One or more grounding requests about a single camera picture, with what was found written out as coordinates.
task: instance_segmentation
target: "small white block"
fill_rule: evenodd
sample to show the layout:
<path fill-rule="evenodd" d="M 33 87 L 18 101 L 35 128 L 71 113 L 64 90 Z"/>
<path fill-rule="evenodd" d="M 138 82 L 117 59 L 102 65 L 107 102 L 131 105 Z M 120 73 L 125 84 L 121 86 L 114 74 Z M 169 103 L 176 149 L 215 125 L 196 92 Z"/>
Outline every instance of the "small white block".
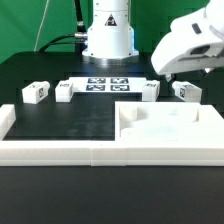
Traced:
<path fill-rule="evenodd" d="M 155 102 L 159 96 L 160 82 L 147 81 L 142 89 L 142 101 Z"/>
<path fill-rule="evenodd" d="M 72 81 L 60 81 L 55 89 L 56 102 L 70 102 L 73 96 L 72 88 Z"/>
<path fill-rule="evenodd" d="M 136 121 L 137 120 L 137 106 L 132 104 L 120 105 L 120 120 Z"/>
<path fill-rule="evenodd" d="M 29 86 L 22 89 L 23 103 L 37 104 L 48 96 L 50 84 L 44 82 L 33 82 Z"/>
<path fill-rule="evenodd" d="M 201 102 L 202 89 L 190 82 L 177 82 L 172 84 L 175 96 L 186 102 Z"/>
<path fill-rule="evenodd" d="M 3 140 L 16 120 L 15 107 L 5 104 L 0 108 L 0 140 Z"/>

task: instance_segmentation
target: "white foam block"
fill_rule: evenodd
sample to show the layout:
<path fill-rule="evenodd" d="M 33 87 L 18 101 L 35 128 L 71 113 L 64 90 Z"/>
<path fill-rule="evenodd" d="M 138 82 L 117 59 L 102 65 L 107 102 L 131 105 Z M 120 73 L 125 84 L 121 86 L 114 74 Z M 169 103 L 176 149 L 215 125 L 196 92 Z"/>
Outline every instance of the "white foam block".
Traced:
<path fill-rule="evenodd" d="M 16 115 L 14 105 L 4 104 L 0 108 L 0 140 L 4 139 L 15 120 Z"/>
<path fill-rule="evenodd" d="M 50 84 L 44 82 L 33 82 L 29 86 L 22 89 L 23 103 L 37 104 L 48 96 Z"/>
<path fill-rule="evenodd" d="M 172 85 L 175 96 L 186 102 L 201 102 L 202 89 L 190 82 L 177 82 Z"/>
<path fill-rule="evenodd" d="M 147 81 L 142 89 L 142 101 L 155 102 L 159 96 L 159 91 L 159 81 Z"/>
<path fill-rule="evenodd" d="M 60 81 L 55 88 L 56 102 L 70 102 L 73 96 L 73 84 L 71 81 Z"/>

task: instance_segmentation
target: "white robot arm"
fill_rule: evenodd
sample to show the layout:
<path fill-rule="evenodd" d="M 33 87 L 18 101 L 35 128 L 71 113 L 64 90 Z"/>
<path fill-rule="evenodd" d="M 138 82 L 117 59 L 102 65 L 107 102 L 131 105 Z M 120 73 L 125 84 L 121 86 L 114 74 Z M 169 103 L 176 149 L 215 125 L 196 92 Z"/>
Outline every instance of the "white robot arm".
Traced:
<path fill-rule="evenodd" d="M 152 55 L 158 75 L 224 66 L 224 0 L 175 19 Z"/>

